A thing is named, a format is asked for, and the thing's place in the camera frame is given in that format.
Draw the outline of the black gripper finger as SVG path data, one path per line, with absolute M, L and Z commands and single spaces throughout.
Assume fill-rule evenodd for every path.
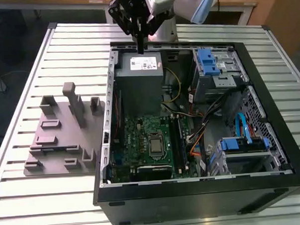
M 154 35 L 157 29 L 163 24 L 166 20 L 166 13 L 160 13 L 154 16 L 148 22 L 145 17 L 139 18 L 139 33 L 140 33 L 140 54 L 144 53 L 144 42 L 145 38 L 149 35 Z
M 137 53 L 140 54 L 140 36 L 138 21 L 135 18 L 129 18 L 126 11 L 120 5 L 118 0 L 112 0 L 108 7 L 108 13 L 118 24 L 126 35 L 131 35 L 137 45 Z

